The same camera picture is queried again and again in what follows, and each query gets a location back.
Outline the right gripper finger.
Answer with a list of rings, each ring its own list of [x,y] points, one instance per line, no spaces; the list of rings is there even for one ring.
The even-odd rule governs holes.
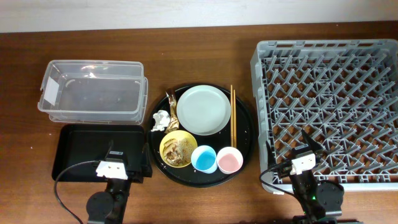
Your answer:
[[[305,132],[304,129],[301,130],[301,133],[302,133],[304,141],[308,144],[311,151],[320,152],[323,150],[322,145],[319,144],[318,142],[316,142],[314,139],[312,139],[310,137],[310,135]]]
[[[269,141],[266,141],[266,150],[267,150],[267,168],[270,169],[271,167],[274,167],[276,165],[276,161],[274,158],[272,147],[269,144]]]

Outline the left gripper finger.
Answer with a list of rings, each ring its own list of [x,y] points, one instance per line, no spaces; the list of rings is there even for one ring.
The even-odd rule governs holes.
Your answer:
[[[151,161],[150,161],[150,148],[149,144],[145,143],[142,148],[142,159],[141,159],[141,166],[143,170],[151,170]]]
[[[106,153],[106,155],[105,155],[105,158],[104,158],[104,159],[108,159],[108,157],[109,157],[109,153],[112,151],[112,149],[113,149],[113,146],[114,146],[114,141],[113,141],[113,140],[110,140],[110,142],[109,142],[109,148],[108,148],[108,151],[107,151],[107,153]]]

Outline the yellow bowl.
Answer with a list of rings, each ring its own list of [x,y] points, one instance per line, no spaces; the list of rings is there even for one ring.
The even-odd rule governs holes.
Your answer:
[[[197,147],[192,134],[177,130],[166,134],[161,140],[159,154],[168,166],[182,168],[191,164],[192,153]]]

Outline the food scraps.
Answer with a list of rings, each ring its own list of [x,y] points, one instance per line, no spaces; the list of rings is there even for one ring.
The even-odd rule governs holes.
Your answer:
[[[191,155],[195,149],[187,139],[169,139],[164,143],[163,156],[172,166],[184,166],[191,162]]]

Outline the pink cup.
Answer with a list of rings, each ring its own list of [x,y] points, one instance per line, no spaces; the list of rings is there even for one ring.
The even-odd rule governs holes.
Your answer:
[[[224,147],[217,153],[216,161],[222,173],[232,174],[242,168],[243,155],[235,147]]]

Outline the blue cup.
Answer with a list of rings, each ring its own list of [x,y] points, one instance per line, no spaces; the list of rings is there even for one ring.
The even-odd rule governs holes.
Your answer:
[[[214,173],[217,168],[216,152],[210,146],[198,146],[191,155],[192,166],[205,174]]]

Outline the pale green plate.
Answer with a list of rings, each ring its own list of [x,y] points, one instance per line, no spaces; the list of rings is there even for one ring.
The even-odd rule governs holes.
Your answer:
[[[208,136],[226,127],[231,117],[229,98],[219,88],[197,85],[182,93],[177,118],[189,132]]]

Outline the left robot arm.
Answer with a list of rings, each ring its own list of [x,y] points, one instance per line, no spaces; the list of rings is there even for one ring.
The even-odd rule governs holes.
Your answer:
[[[152,177],[149,145],[145,143],[133,156],[113,149],[109,143],[105,158],[99,161],[96,175],[107,181],[106,189],[93,194],[86,203],[88,223],[122,223],[132,184]]]

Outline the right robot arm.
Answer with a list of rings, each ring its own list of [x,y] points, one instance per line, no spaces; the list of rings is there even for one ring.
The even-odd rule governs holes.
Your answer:
[[[261,172],[259,180],[262,184],[293,196],[300,204],[303,215],[296,215],[292,223],[338,223],[337,218],[342,215],[344,187],[330,180],[317,180],[312,172],[320,163],[322,146],[310,137],[304,130],[301,134],[305,141],[303,146],[293,149],[293,156],[279,164],[273,164]],[[276,172],[278,177],[288,177],[293,192],[268,184],[262,179],[267,173]]]

